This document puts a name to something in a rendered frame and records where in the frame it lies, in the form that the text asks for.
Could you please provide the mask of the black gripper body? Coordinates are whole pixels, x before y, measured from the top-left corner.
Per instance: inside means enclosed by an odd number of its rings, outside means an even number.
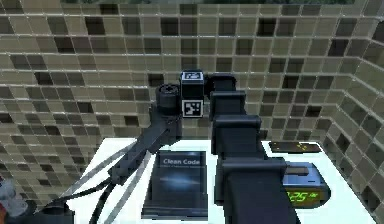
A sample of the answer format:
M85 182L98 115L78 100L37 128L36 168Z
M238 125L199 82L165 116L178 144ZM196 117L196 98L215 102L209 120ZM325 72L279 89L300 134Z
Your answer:
M123 185L138 169L144 157L156 154L182 138L179 86L163 84L156 88L156 101L149 108L150 126L137 138L125 155L109 169L112 184Z

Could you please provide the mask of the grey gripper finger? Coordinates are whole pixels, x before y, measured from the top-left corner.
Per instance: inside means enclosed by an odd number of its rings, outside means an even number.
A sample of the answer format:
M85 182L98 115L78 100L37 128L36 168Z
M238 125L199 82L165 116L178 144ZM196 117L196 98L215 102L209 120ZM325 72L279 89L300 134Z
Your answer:
M101 193L89 224L127 224L139 218L153 165L151 154L144 157L133 177L123 186L108 184Z
M115 165L132 146L133 143L117 151L112 151L112 146L102 144L84 174L62 194L62 197L84 192L105 181L109 177L108 170ZM67 200L66 205L75 212L76 216L91 216L103 189L104 187L94 193Z

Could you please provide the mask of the dark blue book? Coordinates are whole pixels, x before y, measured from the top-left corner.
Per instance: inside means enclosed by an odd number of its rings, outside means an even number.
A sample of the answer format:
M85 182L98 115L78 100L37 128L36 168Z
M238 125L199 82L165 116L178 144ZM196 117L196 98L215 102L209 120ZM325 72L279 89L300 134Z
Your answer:
M161 150L156 154L141 218L208 220L204 151Z

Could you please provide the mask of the grey white lumpy object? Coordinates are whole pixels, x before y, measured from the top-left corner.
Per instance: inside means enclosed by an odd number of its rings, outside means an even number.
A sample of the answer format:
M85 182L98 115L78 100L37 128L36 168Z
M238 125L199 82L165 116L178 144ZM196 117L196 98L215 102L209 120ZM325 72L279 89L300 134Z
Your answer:
M29 205L16 192L11 180L0 180L0 204L6 211L5 224L23 224Z

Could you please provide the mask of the black flat phone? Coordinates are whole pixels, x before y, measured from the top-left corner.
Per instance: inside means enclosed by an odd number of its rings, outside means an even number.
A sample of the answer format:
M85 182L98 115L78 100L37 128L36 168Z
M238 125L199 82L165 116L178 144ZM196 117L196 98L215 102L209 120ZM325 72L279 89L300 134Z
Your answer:
M319 153L321 151L316 144L300 142L270 142L269 147L273 153L304 154Z

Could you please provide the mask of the blue digital alarm clock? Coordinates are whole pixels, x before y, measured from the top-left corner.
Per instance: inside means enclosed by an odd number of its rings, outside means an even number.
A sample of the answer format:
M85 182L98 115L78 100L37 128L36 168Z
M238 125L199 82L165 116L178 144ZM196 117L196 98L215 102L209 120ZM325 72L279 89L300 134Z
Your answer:
M295 209L315 209L331 198L331 189L310 162L288 162L283 186Z

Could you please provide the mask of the white table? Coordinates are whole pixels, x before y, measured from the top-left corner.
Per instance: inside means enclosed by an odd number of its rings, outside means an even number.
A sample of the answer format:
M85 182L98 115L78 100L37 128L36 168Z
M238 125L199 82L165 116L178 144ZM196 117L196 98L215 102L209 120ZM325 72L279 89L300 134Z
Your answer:
M112 146L112 151L117 151L133 142L132 138L106 138L101 145L108 144ZM210 146L211 143L208 140L182 140L170 147L172 151L204 151L206 153L209 209L207 221L142 219L140 211L139 218L132 219L127 224L224 224L223 209L216 206L213 201L217 157L211 153ZM297 211L301 224L376 224L324 152L283 153L281 156L292 162L311 162L315 164L331 189L331 198L325 205L316 209L300 209Z

